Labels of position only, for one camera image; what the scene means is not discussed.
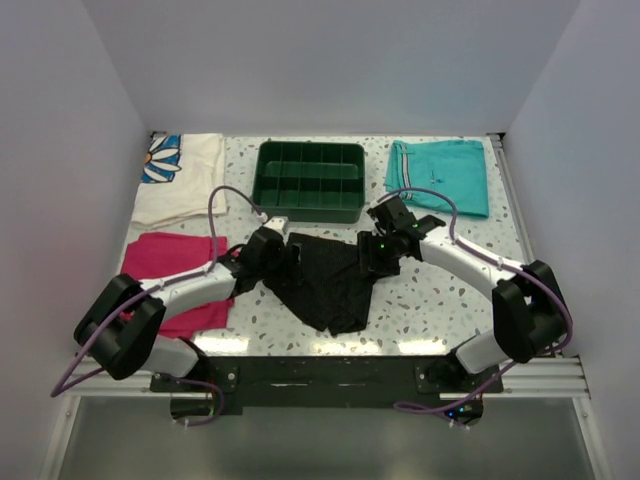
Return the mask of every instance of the pink cloth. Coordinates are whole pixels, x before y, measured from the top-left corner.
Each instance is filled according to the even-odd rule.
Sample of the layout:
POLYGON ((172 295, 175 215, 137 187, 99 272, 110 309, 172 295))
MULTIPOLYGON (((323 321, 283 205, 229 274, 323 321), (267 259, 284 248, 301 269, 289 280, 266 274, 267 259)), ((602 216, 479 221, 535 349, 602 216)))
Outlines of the pink cloth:
MULTIPOLYGON (((218 237, 218 254, 227 251, 226 237, 218 237)), ((127 246, 122 273, 136 280, 159 278, 191 270, 211 260, 213 245, 210 237, 194 237, 174 233, 143 233, 127 246)), ((169 338, 191 338, 194 332, 225 328, 233 300, 208 303, 167 320, 160 335, 169 338)))

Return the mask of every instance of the green plastic organizer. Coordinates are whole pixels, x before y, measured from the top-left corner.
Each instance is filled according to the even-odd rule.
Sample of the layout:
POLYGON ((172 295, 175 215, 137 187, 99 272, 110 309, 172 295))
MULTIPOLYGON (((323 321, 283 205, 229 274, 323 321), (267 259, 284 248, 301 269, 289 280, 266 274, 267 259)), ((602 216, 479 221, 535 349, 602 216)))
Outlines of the green plastic organizer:
POLYGON ((253 201, 292 222, 355 223, 364 206, 364 149, 355 143, 265 142, 253 201))

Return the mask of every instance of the terrazzo table surface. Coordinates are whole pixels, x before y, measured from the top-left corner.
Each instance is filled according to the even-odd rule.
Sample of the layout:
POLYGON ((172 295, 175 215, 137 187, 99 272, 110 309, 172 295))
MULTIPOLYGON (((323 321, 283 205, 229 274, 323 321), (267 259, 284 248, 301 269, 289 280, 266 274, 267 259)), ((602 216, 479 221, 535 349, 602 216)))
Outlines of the terrazzo table surface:
MULTIPOLYGON (((269 137, 272 140, 351 142, 366 152, 366 202, 384 191, 384 175, 393 140, 430 142, 460 137, 348 136, 269 137)), ((502 256, 521 259, 517 237, 498 164, 486 137, 465 137, 484 144, 487 163, 490 217, 486 220, 460 217, 458 232, 480 246, 502 256)), ((225 183, 250 193, 258 147, 268 137, 227 137, 225 183)), ((226 192, 228 214, 216 217, 216 232, 229 245, 246 241, 259 223, 249 206, 226 192)), ((413 209, 417 216, 434 213, 413 209)), ((445 221, 451 216, 435 213, 445 221)), ((359 230, 371 230, 373 222, 364 213, 352 225, 292 224, 290 232, 356 242, 359 230)), ((205 217, 162 227, 165 232, 209 235, 205 217)), ((132 225, 127 243, 152 231, 132 225)), ((366 330, 332 338, 298 320, 273 293, 259 283, 235 300, 226 329, 198 333, 196 344, 210 355, 439 355, 492 325, 491 305, 480 293, 438 267, 414 259, 401 260, 401 274, 378 281, 373 289, 366 330)))

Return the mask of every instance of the teal shirt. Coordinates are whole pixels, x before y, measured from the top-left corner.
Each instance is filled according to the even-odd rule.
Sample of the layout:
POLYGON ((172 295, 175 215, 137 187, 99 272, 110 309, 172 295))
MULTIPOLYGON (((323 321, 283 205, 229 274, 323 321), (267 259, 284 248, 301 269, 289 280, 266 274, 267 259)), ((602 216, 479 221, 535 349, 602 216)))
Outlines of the teal shirt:
MULTIPOLYGON (((461 215, 487 218, 489 195, 484 146, 477 140, 430 143, 393 142, 386 190, 420 187, 446 195, 461 215)), ((402 194, 407 205, 451 213, 442 199, 421 192, 402 194)))

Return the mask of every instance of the white towel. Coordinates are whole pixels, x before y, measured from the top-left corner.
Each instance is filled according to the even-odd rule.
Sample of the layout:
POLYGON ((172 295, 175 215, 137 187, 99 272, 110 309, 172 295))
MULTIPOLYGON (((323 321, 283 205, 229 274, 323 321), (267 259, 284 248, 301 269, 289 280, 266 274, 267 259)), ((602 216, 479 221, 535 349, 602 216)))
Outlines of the white towel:
MULTIPOLYGON (((224 139, 219 134, 156 136, 149 145, 131 221, 159 227, 206 215, 209 194, 224 183, 224 139)), ((224 191, 213 213, 226 213, 224 191)))

